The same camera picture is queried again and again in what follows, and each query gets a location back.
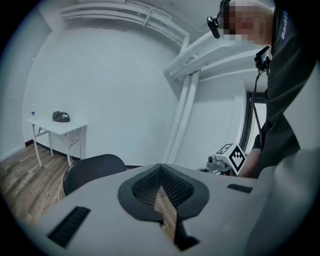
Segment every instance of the hand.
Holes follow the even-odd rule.
[[[254,148],[251,150],[250,154],[246,158],[246,162],[239,174],[239,177],[250,178],[252,172],[258,165],[260,152],[261,150],[259,148]]]

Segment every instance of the bag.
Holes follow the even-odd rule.
[[[70,117],[68,113],[55,111],[52,114],[52,121],[56,121],[60,123],[68,123],[70,122]]]

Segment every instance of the water bottle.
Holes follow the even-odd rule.
[[[32,104],[32,107],[31,107],[31,118],[35,118],[36,116],[36,110],[35,110],[35,104]]]

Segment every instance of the table leg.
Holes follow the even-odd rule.
[[[68,158],[69,166],[71,166],[70,154],[69,154],[69,143],[68,143],[68,136],[65,135],[65,145],[66,145],[66,157]]]
[[[84,157],[82,155],[82,127],[80,129],[80,136],[79,136],[79,149],[80,149],[80,160],[82,160]]]
[[[42,168],[42,163],[39,157],[39,153],[38,153],[38,148],[37,148],[37,141],[36,141],[36,133],[35,133],[35,125],[32,125],[32,135],[33,135],[33,141],[34,141],[34,148],[35,148],[35,153],[36,153],[36,157],[38,158],[39,161],[39,165]]]
[[[49,142],[50,142],[50,150],[51,150],[51,156],[54,157],[54,153],[52,152],[52,145],[51,145],[51,132],[49,131]]]

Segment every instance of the white table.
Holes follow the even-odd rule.
[[[51,145],[51,133],[65,137],[66,155],[68,158],[69,166],[71,166],[69,149],[77,143],[79,143],[80,159],[83,159],[82,132],[83,132],[83,128],[87,126],[86,124],[78,123],[78,122],[74,122],[74,121],[55,122],[55,121],[52,121],[52,119],[49,117],[29,118],[29,119],[27,119],[27,121],[32,124],[32,136],[33,136],[33,141],[34,141],[35,152],[36,152],[36,156],[38,158],[38,161],[39,161],[39,164],[41,167],[42,167],[42,163],[41,163],[39,153],[38,153],[36,138],[41,135],[44,135],[44,134],[49,134],[49,143],[50,143],[50,150],[51,150],[52,157],[54,157],[54,154],[53,154],[52,145]],[[38,126],[45,131],[36,135],[35,126]],[[78,135],[78,138],[76,138],[76,141],[70,140],[68,138],[68,134],[73,131],[77,131],[77,130],[78,130],[79,135]]]

